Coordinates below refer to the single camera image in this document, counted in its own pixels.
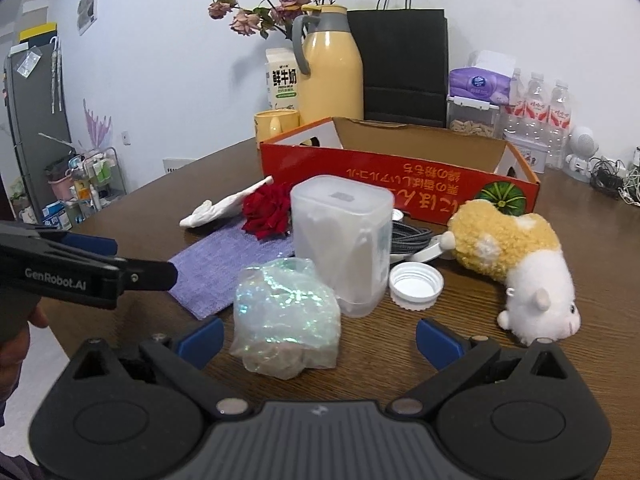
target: red cardboard box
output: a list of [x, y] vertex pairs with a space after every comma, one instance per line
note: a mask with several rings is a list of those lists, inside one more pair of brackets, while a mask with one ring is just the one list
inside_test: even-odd
[[398, 209], [436, 224], [476, 197], [508, 214], [532, 212], [540, 188], [505, 140], [412, 124], [327, 118], [267, 140], [260, 156], [276, 182], [332, 174], [386, 187]]

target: gray refrigerator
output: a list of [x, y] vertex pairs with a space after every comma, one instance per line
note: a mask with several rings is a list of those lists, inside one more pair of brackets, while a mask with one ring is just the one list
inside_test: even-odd
[[53, 45], [46, 44], [39, 49], [42, 57], [27, 78], [16, 72], [27, 51], [8, 56], [4, 62], [4, 72], [7, 90], [5, 103], [14, 141], [15, 157], [33, 211], [38, 222], [42, 222], [42, 209], [57, 200], [49, 185], [45, 168], [68, 155], [70, 148], [38, 133], [42, 132], [66, 142], [70, 142], [70, 136], [64, 99], [61, 100], [62, 111], [59, 110], [58, 98], [56, 98], [54, 113], [51, 112]]

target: yellow plush body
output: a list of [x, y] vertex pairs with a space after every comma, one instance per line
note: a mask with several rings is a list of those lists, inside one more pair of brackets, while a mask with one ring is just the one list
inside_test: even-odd
[[487, 200], [471, 200], [449, 219], [456, 259], [467, 269], [503, 283], [509, 270], [535, 251], [560, 251], [560, 241], [542, 216], [508, 216]]

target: human hand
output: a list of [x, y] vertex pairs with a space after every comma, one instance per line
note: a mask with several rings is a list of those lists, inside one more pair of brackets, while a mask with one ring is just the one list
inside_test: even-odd
[[[47, 317], [39, 307], [33, 310], [29, 321], [38, 328], [49, 326]], [[29, 343], [29, 327], [25, 325], [11, 341], [0, 344], [0, 402], [5, 402], [14, 390], [22, 368], [22, 361], [27, 357], [29, 351]]]

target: nuts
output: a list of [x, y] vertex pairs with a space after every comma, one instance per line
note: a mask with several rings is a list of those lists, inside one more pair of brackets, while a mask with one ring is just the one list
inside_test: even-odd
[[487, 124], [475, 123], [473, 121], [460, 121], [455, 119], [450, 122], [449, 129], [454, 132], [465, 132], [466, 134], [479, 135], [481, 137], [493, 137], [494, 127]]

